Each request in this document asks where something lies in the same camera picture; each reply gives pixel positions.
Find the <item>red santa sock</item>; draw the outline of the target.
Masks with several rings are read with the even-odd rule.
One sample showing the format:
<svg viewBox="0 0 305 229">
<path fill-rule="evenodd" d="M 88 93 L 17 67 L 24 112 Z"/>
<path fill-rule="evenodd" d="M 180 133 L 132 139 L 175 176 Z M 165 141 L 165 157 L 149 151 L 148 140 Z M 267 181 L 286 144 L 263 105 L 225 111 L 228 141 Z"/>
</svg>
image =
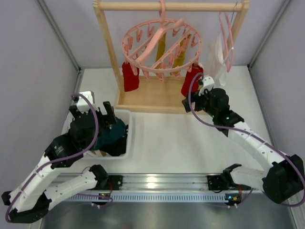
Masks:
<svg viewBox="0 0 305 229">
<path fill-rule="evenodd" d="M 202 73 L 203 74 L 203 65 L 201 63 L 193 63 L 192 64 L 192 69 L 190 72 L 186 72 L 186 76 L 185 76 L 185 80 L 184 83 L 182 85 L 181 88 L 181 94 L 186 97 L 187 93 L 189 92 L 189 88 L 191 85 L 191 82 L 193 80 L 193 78 L 198 74 L 198 73 Z M 197 76 L 197 78 L 195 79 L 193 86 L 192 86 L 192 92 L 195 92 L 198 90 L 199 88 L 199 84 L 198 84 L 198 79 L 200 78 L 200 76 Z"/>
</svg>

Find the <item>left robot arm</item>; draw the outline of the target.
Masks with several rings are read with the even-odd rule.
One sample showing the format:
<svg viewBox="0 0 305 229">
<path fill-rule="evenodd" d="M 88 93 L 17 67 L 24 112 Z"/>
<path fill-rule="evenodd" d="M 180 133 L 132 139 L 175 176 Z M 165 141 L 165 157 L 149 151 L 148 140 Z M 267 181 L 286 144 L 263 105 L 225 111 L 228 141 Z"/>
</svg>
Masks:
<svg viewBox="0 0 305 229">
<path fill-rule="evenodd" d="M 108 183 L 109 176 L 101 165 L 93 165 L 76 178 L 52 186 L 59 174 L 96 147 L 104 129 L 117 123 L 109 102 L 103 102 L 106 114 L 89 104 L 87 111 L 73 105 L 69 108 L 73 120 L 68 131 L 56 137 L 45 150 L 39 163 L 23 183 L 1 195 L 8 206 L 8 223 L 31 224 L 47 215 L 62 201 L 85 190 L 98 190 Z"/>
</svg>

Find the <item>green christmas patterned sock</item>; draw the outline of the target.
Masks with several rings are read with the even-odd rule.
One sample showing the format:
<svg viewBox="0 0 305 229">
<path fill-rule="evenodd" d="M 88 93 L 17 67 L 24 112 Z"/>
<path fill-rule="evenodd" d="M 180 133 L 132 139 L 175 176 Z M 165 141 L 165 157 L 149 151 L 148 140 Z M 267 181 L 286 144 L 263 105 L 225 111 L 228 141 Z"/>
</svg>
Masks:
<svg viewBox="0 0 305 229">
<path fill-rule="evenodd" d="M 126 135 L 126 125 L 122 119 L 117 119 L 117 123 L 111 127 L 103 128 L 102 134 L 97 138 L 93 150 L 101 150 L 103 146 L 116 143 L 120 138 Z"/>
</svg>

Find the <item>mustard yellow sock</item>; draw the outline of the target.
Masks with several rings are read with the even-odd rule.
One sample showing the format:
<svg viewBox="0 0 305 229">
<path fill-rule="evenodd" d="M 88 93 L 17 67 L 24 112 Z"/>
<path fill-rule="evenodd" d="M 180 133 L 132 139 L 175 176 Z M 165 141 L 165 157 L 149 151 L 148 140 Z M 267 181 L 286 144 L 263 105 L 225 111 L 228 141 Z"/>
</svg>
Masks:
<svg viewBox="0 0 305 229">
<path fill-rule="evenodd" d="M 187 49 L 187 47 L 188 47 L 189 40 L 190 40 L 191 36 L 192 36 L 192 35 L 189 34 L 188 37 L 186 38 L 186 39 L 187 39 L 186 48 L 184 49 L 184 51 L 181 51 L 180 55 L 174 60 L 173 68 L 175 68 L 175 67 L 177 67 L 177 66 L 183 65 L 184 60 L 185 60 L 185 52 L 186 52 L 186 49 Z M 183 41 L 180 42 L 180 46 L 183 47 L 184 41 L 185 41 L 186 39 L 184 39 Z M 170 73 L 170 75 L 178 75 L 178 74 L 180 74 L 180 71 Z"/>
<path fill-rule="evenodd" d="M 165 43 L 166 43 L 166 33 L 164 33 L 163 36 L 158 41 L 155 61 L 158 61 L 163 56 L 165 52 Z"/>
</svg>

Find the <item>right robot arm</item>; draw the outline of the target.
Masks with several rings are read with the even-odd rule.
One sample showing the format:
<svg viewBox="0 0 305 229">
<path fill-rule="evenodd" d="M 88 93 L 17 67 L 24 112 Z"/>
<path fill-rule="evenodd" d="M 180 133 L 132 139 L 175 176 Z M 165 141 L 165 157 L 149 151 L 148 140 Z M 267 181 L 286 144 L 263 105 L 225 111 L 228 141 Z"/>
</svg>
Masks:
<svg viewBox="0 0 305 229">
<path fill-rule="evenodd" d="M 182 100 L 186 112 L 204 111 L 212 126 L 239 144 L 261 166 L 260 170 L 234 164 L 223 170 L 228 186 L 245 185 L 258 189 L 276 204 L 304 190 L 304 164 L 298 155 L 288 156 L 259 137 L 230 109 L 229 97 L 221 88 L 192 92 Z"/>
</svg>

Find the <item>pink round clip hanger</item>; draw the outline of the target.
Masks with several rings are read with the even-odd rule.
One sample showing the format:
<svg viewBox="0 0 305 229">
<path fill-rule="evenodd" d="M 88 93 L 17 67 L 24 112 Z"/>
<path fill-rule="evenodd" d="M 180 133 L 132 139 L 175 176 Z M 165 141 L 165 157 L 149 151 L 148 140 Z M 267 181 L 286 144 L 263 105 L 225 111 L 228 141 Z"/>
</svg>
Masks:
<svg viewBox="0 0 305 229">
<path fill-rule="evenodd" d="M 199 32 L 184 18 L 166 17 L 165 2 L 160 1 L 159 18 L 131 27 L 123 36 L 122 52 L 131 72 L 141 71 L 146 80 L 154 74 L 161 82 L 166 74 L 181 77 L 199 62 L 203 42 Z"/>
</svg>

